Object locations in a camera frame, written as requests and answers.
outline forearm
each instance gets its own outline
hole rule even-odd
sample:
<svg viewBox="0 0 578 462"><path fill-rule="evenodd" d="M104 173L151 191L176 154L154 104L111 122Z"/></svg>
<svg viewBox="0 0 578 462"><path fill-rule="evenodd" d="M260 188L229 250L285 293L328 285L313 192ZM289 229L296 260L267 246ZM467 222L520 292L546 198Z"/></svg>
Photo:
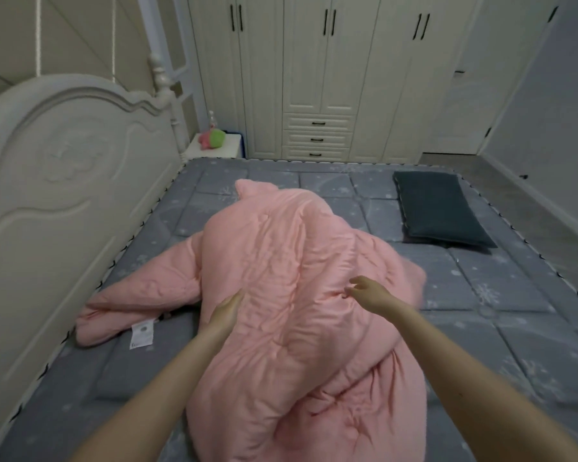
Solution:
<svg viewBox="0 0 578 462"><path fill-rule="evenodd" d="M384 317L399 330L479 462L578 461L578 446L500 376L397 301Z"/></svg>
<svg viewBox="0 0 578 462"><path fill-rule="evenodd" d="M77 450L71 462L156 461L227 334L208 326Z"/></svg>

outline dark gray pillow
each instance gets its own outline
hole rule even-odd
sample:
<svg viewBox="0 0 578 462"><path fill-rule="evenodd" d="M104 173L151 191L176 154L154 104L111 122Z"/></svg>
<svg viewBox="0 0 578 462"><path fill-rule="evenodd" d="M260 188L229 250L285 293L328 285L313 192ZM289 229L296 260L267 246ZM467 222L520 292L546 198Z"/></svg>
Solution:
<svg viewBox="0 0 578 462"><path fill-rule="evenodd" d="M456 175L395 172L407 235L496 248L469 207Z"/></svg>

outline pink comforter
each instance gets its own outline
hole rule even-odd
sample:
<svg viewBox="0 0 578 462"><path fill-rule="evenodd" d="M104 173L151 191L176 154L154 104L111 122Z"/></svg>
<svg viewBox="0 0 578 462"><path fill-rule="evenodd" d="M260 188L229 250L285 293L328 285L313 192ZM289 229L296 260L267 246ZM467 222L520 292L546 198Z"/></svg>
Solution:
<svg viewBox="0 0 578 462"><path fill-rule="evenodd" d="M424 272L305 190L239 180L204 230L95 295L83 345L196 301L201 325L239 288L238 322L187 405L208 461L424 460L424 376L394 326L345 298L357 274L417 306Z"/></svg>

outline wardrobe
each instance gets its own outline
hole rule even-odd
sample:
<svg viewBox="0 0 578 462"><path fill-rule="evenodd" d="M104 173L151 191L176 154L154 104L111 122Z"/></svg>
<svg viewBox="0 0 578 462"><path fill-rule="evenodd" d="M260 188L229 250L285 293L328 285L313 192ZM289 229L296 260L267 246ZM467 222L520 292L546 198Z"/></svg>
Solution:
<svg viewBox="0 0 578 462"><path fill-rule="evenodd" d="M206 105L252 158L416 162L478 0L188 0Z"/></svg>

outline white nightstand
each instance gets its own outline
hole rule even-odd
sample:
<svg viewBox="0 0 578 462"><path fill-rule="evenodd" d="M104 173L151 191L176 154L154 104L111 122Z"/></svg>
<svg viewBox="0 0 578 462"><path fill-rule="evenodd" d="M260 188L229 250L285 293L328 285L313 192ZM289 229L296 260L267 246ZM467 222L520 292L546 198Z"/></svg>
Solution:
<svg viewBox="0 0 578 462"><path fill-rule="evenodd" d="M187 161L197 159L198 157L223 157L225 159L241 157L241 141L242 136L239 134L228 133L225 135L223 146L202 151L199 145L199 133L197 133L190 145L188 145L185 157Z"/></svg>

